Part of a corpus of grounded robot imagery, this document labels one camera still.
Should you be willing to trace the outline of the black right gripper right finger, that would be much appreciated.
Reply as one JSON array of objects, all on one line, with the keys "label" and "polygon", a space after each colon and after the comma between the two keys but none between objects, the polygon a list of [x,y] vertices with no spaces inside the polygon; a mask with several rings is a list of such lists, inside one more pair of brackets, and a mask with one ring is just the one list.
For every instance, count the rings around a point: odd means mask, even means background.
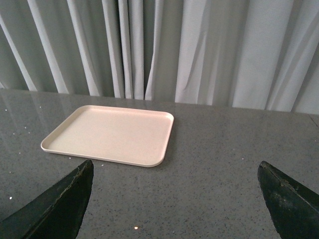
[{"label": "black right gripper right finger", "polygon": [[319,195],[266,161],[258,181],[277,233],[282,239],[319,237]]}]

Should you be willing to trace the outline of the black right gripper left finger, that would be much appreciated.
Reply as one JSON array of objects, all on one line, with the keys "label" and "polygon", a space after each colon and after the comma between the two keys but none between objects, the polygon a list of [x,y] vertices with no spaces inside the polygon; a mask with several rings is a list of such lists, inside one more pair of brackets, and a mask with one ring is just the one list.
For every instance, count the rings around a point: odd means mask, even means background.
[{"label": "black right gripper left finger", "polygon": [[0,223],[2,239],[74,239],[89,203],[94,165],[86,160]]}]

